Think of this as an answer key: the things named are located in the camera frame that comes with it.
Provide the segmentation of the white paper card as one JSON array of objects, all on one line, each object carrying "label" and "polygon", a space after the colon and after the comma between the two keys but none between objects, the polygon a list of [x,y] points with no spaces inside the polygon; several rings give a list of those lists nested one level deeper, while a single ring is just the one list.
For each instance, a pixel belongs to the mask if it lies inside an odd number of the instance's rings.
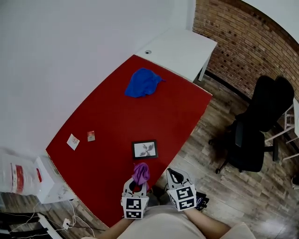
[{"label": "white paper card", "polygon": [[76,138],[73,134],[70,135],[69,139],[67,140],[67,145],[72,149],[76,150],[80,140]]}]

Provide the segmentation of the blue cloth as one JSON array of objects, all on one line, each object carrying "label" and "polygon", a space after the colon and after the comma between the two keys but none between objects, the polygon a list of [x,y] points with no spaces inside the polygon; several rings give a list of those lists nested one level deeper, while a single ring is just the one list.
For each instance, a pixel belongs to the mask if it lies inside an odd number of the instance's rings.
[{"label": "blue cloth", "polygon": [[140,68],[131,77],[125,95],[133,98],[152,95],[160,82],[166,82],[152,70]]}]

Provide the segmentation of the person's white shirt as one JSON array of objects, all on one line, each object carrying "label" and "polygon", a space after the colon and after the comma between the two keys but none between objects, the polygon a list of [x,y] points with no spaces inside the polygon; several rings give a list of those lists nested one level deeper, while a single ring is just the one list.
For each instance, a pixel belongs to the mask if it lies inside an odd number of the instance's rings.
[{"label": "person's white shirt", "polygon": [[[171,205],[149,207],[117,239],[207,239],[183,211]],[[256,239],[245,223],[239,223],[220,239]]]}]

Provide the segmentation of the red table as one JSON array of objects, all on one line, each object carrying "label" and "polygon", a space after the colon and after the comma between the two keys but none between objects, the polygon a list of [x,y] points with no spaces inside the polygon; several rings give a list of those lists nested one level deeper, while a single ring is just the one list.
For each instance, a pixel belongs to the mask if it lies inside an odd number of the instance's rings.
[{"label": "red table", "polygon": [[[126,96],[132,75],[152,70],[160,82],[152,95]],[[212,96],[190,81],[138,56],[131,56],[81,103],[47,146],[62,178],[82,203],[105,225],[123,215],[124,183],[138,161],[131,143],[157,141],[158,157],[145,160],[153,185],[189,138]],[[95,141],[87,141],[87,132]],[[67,145],[73,134],[76,150]]]}]

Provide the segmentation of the purple cloth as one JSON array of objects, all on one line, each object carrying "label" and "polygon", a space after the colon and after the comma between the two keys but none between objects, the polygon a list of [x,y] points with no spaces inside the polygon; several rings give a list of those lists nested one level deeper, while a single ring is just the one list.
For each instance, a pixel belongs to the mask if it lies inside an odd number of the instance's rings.
[{"label": "purple cloth", "polygon": [[134,173],[132,175],[134,182],[141,186],[150,179],[150,170],[146,163],[141,162],[134,166]]}]

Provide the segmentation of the person's right forearm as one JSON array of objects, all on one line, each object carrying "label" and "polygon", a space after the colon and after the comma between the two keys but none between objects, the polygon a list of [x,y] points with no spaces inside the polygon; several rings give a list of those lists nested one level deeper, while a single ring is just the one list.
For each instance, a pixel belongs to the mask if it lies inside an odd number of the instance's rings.
[{"label": "person's right forearm", "polygon": [[195,208],[184,210],[183,213],[207,239],[220,239],[231,229],[227,224],[215,220]]}]

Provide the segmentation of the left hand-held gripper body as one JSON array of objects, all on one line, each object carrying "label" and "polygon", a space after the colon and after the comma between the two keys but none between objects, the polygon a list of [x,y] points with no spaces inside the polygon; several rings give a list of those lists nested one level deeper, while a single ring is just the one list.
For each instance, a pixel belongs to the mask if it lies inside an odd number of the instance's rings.
[{"label": "left hand-held gripper body", "polygon": [[148,196],[122,197],[121,205],[125,219],[143,219],[148,207]]}]

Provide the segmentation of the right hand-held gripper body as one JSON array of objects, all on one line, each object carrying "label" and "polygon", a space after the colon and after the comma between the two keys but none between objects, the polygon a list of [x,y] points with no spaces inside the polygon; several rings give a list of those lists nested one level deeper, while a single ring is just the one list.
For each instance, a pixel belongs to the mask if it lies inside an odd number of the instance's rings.
[{"label": "right hand-held gripper body", "polygon": [[196,189],[194,184],[177,189],[168,190],[171,203],[178,211],[196,207]]}]

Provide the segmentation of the white desk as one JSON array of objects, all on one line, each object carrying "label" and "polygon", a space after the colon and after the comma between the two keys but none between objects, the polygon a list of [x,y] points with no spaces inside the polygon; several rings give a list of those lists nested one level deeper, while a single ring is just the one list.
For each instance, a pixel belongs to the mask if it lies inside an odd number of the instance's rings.
[{"label": "white desk", "polygon": [[194,82],[201,81],[217,42],[185,29],[169,29],[136,55]]}]

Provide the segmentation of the black metal rack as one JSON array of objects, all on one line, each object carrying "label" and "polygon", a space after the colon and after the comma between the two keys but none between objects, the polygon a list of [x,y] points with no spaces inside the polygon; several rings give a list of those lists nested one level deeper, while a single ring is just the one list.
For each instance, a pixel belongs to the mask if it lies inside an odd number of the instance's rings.
[{"label": "black metal rack", "polygon": [[53,239],[37,213],[0,212],[0,239]]}]

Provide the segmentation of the white metal post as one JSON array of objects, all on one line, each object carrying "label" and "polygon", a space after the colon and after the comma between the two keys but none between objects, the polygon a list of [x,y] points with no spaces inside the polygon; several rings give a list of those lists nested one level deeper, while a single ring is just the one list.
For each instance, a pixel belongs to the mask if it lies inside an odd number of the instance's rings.
[{"label": "white metal post", "polygon": [[46,219],[45,216],[42,214],[38,213],[37,214],[39,217],[38,222],[42,225],[44,229],[46,229],[47,234],[52,238],[52,239],[61,239],[59,234],[55,231],[55,229],[50,225],[48,220]]}]

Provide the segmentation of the black framed picture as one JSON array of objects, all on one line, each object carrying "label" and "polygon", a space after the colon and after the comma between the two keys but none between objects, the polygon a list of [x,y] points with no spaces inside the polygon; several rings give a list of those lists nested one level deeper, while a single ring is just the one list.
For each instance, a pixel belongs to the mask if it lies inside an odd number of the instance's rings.
[{"label": "black framed picture", "polygon": [[158,157],[157,141],[134,141],[131,143],[134,160],[154,159]]}]

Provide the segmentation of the person's left forearm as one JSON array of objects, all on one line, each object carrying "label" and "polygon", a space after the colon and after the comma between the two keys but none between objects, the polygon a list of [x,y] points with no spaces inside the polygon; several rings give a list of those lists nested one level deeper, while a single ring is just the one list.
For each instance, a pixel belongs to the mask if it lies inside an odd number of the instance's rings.
[{"label": "person's left forearm", "polygon": [[101,233],[98,239],[117,239],[133,222],[134,219],[122,218],[115,225]]}]

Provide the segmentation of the white slatted table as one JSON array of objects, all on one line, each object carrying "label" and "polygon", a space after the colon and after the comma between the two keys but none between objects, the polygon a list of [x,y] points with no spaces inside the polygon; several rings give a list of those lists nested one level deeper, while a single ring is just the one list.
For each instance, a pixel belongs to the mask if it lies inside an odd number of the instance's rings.
[{"label": "white slatted table", "polygon": [[292,105],[284,113],[284,129],[282,132],[268,138],[265,142],[272,141],[272,146],[269,146],[269,150],[272,151],[272,160],[277,162],[278,158],[278,141],[277,137],[293,130],[295,137],[286,141],[285,143],[291,143],[295,140],[299,140],[299,102],[296,98],[293,99]]}]

